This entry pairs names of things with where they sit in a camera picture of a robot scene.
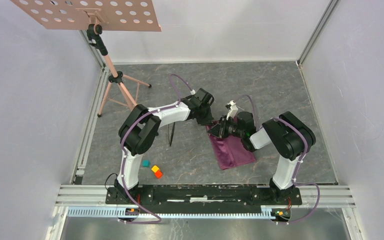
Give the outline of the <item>purple cloth napkin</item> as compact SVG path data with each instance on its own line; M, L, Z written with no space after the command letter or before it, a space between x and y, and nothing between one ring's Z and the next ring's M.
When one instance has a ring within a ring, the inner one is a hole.
M208 136L221 170L256 162L255 155L244 148L240 138L235 136L218 138L212 134L208 134Z

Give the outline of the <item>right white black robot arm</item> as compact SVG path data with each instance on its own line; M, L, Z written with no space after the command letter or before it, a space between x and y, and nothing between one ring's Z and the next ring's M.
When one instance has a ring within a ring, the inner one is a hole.
M298 165L316 143L312 130L289 111L267 120L258 129L251 112L241 111L235 117L222 116L207 133L216 148L229 160L235 156L250 157L253 152L273 144L279 154L275 174L269 181L268 196L282 204L295 188Z

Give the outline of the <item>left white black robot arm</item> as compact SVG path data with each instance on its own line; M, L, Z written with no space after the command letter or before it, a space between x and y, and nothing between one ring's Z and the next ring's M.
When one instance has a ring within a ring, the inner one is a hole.
M139 183L139 168L143 154L154 143L161 127L195 119L198 125L212 123L212 94L200 88L192 95L180 98L174 103L159 107L136 105L118 131L122 147L121 166L114 181L115 192L125 204L137 198L135 187Z

